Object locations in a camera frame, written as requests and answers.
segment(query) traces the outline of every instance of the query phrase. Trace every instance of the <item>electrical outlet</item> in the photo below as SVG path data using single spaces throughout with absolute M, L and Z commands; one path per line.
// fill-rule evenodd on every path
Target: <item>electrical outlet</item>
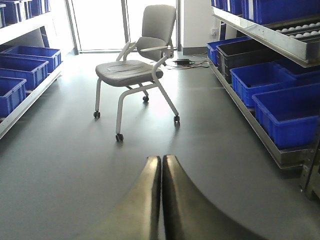
M 213 36 L 213 37 L 216 37 L 217 36 L 217 34 L 218 34 L 218 29 L 217 28 L 211 28 L 211 35 Z

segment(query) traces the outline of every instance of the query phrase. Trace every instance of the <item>chair backrest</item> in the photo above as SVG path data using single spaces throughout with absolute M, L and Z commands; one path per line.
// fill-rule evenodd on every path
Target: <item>chair backrest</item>
M 168 46 L 176 21 L 176 8 L 169 5 L 150 5 L 143 13 L 142 36 L 136 44 L 141 56 L 153 61 L 161 59 L 161 51 L 141 52 L 141 49 Z

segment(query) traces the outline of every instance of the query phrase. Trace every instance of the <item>blue plastic crate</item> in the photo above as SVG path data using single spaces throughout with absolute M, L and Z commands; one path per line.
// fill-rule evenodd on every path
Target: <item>blue plastic crate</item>
M 26 99 L 26 82 L 22 78 L 0 77 L 0 118 L 7 117 Z
M 320 14 L 320 0 L 242 0 L 243 17 L 270 24 Z
M 22 18 L 20 16 L 20 0 L 0 0 L 0 4 L 5 4 L 3 8 L 4 20 L 8 24 L 16 24 L 21 22 Z
M 216 7 L 218 9 L 223 9 L 224 8 L 224 4 L 223 4 L 223 0 L 211 0 L 211 6 Z
M 44 0 L 44 10 L 45 10 L 46 13 L 51 11 L 51 9 L 50 9 L 50 1 L 49 0 Z
M 232 88 L 248 108 L 255 106 L 254 94 L 294 87 L 296 81 L 274 62 L 233 68 L 230 72 Z
M 48 61 L 0 56 L 0 76 L 26 79 L 25 88 L 34 90 L 48 76 Z
M 248 36 L 241 36 L 241 37 L 236 37 L 236 38 L 231 38 L 231 39 L 226 39 L 226 40 L 209 42 L 209 43 L 207 43 L 208 57 L 209 57 L 209 59 L 211 59 L 213 64 L 217 66 L 218 65 L 217 46 L 223 45 L 223 44 L 240 42 L 240 41 L 249 40 L 249 39 L 251 39 L 251 38 Z
M 24 9 L 25 9 L 25 18 L 30 19 L 32 18 L 31 13 L 31 1 L 32 0 L 21 0 L 24 3 Z
M 31 13 L 32 13 L 32 16 L 39 16 L 41 14 L 46 13 L 45 0 L 32 0 Z
M 31 18 L 31 16 L 29 16 L 29 8 L 28 8 L 28 4 L 26 4 L 28 1 L 31 0 L 5 0 L 7 2 L 13 2 L 16 7 L 17 7 L 17 11 L 18 11 L 18 18 L 19 18 L 19 22 L 22 22 L 26 19 Z
M 5 4 L 0 3 L 0 29 L 6 26 L 5 10 L 4 10 L 5 7 L 6 7 Z
M 279 149 L 310 144 L 318 124 L 320 83 L 252 96 L 255 118 Z
M 242 0 L 223 0 L 223 9 L 235 15 L 242 14 Z
M 48 73 L 52 73 L 61 64 L 61 50 L 59 49 L 35 46 L 13 46 L 4 50 L 1 54 L 17 58 L 48 61 Z
M 320 81 L 320 66 L 302 67 L 287 58 L 275 63 L 297 79 L 297 86 L 316 84 Z

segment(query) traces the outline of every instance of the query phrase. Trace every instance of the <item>caster wheel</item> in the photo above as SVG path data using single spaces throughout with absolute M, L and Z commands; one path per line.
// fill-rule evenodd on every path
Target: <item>caster wheel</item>
M 173 121 L 174 121 L 174 124 L 180 124 L 180 117 L 178 115 L 174 116 Z
M 122 142 L 124 140 L 124 136 L 121 133 L 115 135 L 115 139 L 117 142 Z
M 144 102 L 148 102 L 149 101 L 149 97 L 148 96 L 144 96 L 142 99 L 143 99 Z
M 100 112 L 99 111 L 95 111 L 93 113 L 93 116 L 94 116 L 95 119 L 99 119 L 100 118 Z

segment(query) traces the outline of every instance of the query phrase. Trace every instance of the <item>plastic crate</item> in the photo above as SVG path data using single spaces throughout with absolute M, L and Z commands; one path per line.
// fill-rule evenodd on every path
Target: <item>plastic crate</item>
M 26 79 L 25 88 L 34 90 L 48 76 L 48 61 L 0 56 L 0 76 Z
M 32 16 L 39 16 L 41 14 L 46 13 L 45 0 L 32 0 L 31 13 L 32 13 Z
M 211 0 L 211 6 L 216 7 L 218 9 L 223 9 L 224 8 L 224 4 L 223 4 L 223 0 Z
M 279 149 L 310 144 L 320 109 L 320 83 L 252 96 L 255 118 Z
M 5 0 L 7 2 L 14 2 L 14 4 L 17 7 L 17 11 L 18 11 L 18 18 L 19 18 L 19 22 L 22 22 L 26 19 L 31 18 L 30 14 L 29 14 L 29 7 L 28 7 L 28 2 L 31 0 Z
M 254 94 L 294 87 L 296 81 L 274 62 L 233 68 L 231 76 L 232 88 L 248 108 L 255 106 Z
M 213 41 L 207 43 L 207 48 L 208 48 L 208 57 L 211 59 L 214 65 L 218 65 L 218 51 L 217 51 L 217 46 L 223 45 L 223 44 L 230 44 L 230 43 L 235 43 L 239 41 L 244 41 L 244 40 L 249 40 L 251 39 L 248 36 L 241 36 L 241 37 L 236 37 L 236 38 L 231 38 L 231 39 L 226 39 L 226 40 L 220 40 L 220 41 Z
M 25 9 L 25 18 L 30 19 L 32 18 L 31 13 L 31 1 L 32 0 L 21 0 L 24 3 L 24 9 Z
M 223 0 L 223 9 L 235 15 L 242 14 L 242 0 Z
M 5 4 L 5 8 L 3 8 L 4 20 L 5 23 L 8 24 L 16 24 L 21 22 L 22 18 L 20 16 L 20 6 L 22 3 L 20 0 L 0 0 L 0 4 Z
M 6 7 L 5 4 L 0 3 L 0 29 L 6 26 L 5 10 L 4 10 L 5 7 Z
M 2 55 L 48 61 L 48 73 L 52 73 L 61 64 L 59 49 L 35 46 L 13 46 L 2 51 Z
M 287 58 L 277 60 L 275 63 L 297 79 L 297 86 L 320 82 L 320 66 L 302 67 Z
M 22 78 L 0 77 L 0 118 L 7 117 L 26 99 L 26 82 Z
M 218 70 L 228 83 L 232 81 L 231 69 L 283 58 L 279 53 L 253 39 L 218 45 L 216 48 Z
M 242 0 L 243 17 L 270 24 L 320 14 L 320 0 Z
M 50 12 L 50 1 L 49 0 L 44 0 L 44 10 L 46 13 Z

